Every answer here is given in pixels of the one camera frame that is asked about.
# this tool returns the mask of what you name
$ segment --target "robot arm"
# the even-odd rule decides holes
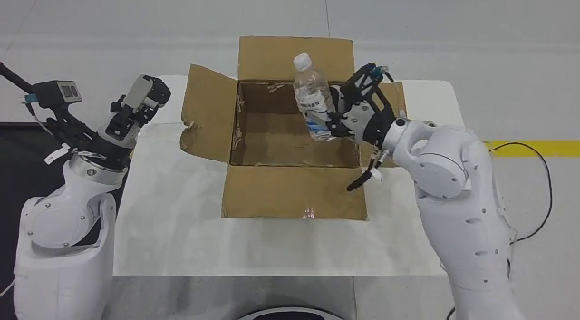
[[[136,137],[170,97],[159,79],[140,76],[127,95],[111,105],[97,131],[68,112],[81,95],[72,81],[31,85],[0,63],[0,75],[23,89],[24,104],[54,112],[45,129],[62,145],[50,160],[71,153],[63,165],[64,185],[24,204],[14,267],[14,309],[25,320],[100,319],[112,280],[115,201]],[[94,244],[75,246],[98,219]]]
[[[515,233],[497,193],[488,148],[462,128],[397,118],[378,88],[384,74],[392,81],[386,67],[370,63],[345,86],[333,88],[338,113],[327,123],[330,130],[375,148],[369,169],[349,189],[392,157],[415,183],[423,228],[449,275],[456,319],[524,320],[508,278]]]

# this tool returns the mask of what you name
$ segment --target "white bottle cap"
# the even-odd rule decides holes
[[[294,58],[294,67],[298,72],[306,71],[308,68],[312,67],[312,60],[308,53],[298,54]]]

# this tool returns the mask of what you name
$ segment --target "cardboard box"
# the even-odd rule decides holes
[[[191,66],[181,149],[228,164],[223,218],[367,219],[364,190],[346,191],[361,175],[358,146],[312,140],[296,107],[293,59],[300,53],[330,83],[354,72],[353,42],[329,38],[242,37],[237,81]],[[383,86],[404,109],[402,85]]]

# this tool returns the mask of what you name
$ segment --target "round white base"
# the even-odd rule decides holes
[[[305,307],[278,307],[242,317],[239,320],[343,320],[325,311]]]

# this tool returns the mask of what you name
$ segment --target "gray floor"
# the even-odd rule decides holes
[[[0,0],[0,57],[32,82],[75,80],[73,112],[91,126],[135,77],[198,63],[236,75],[240,35],[354,39],[357,64],[396,78],[449,81],[482,139],[577,140],[580,0]],[[29,121],[0,82],[0,121]],[[580,318],[576,159],[553,158],[556,206],[516,247],[513,279],[530,320]],[[497,159],[513,224],[546,213],[536,159]],[[443,319],[439,277],[119,277],[105,318],[232,319],[269,305],[323,307],[347,319]]]

